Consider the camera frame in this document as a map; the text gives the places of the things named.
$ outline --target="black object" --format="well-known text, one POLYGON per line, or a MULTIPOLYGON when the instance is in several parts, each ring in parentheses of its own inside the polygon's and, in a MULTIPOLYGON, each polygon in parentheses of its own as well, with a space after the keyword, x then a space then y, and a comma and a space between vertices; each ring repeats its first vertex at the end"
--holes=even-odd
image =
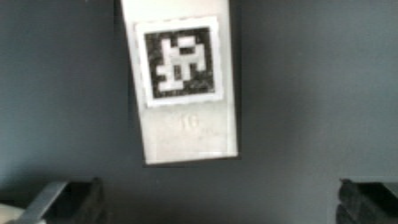
POLYGON ((337 212, 336 212, 336 223, 337 224, 357 224, 355 220, 352 219, 352 216, 344 210, 343 205, 337 207, 337 212))
POLYGON ((106 224, 108 214, 99 179, 48 184, 14 224, 106 224))
POLYGON ((341 206, 357 224, 398 224, 398 198, 385 185, 343 180, 341 206))

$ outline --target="white label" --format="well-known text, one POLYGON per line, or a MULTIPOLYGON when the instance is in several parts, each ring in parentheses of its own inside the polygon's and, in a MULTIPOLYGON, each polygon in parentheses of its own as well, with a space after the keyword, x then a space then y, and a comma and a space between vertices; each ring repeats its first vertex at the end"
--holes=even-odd
POLYGON ((145 105, 222 99, 216 17, 135 25, 145 105))

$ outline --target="black and white pattern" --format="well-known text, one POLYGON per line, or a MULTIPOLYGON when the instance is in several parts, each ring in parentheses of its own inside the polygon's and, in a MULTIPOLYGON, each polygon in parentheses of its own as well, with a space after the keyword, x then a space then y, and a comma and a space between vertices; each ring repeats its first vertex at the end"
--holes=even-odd
POLYGON ((220 46, 215 17, 138 24, 147 106, 220 100, 220 46))

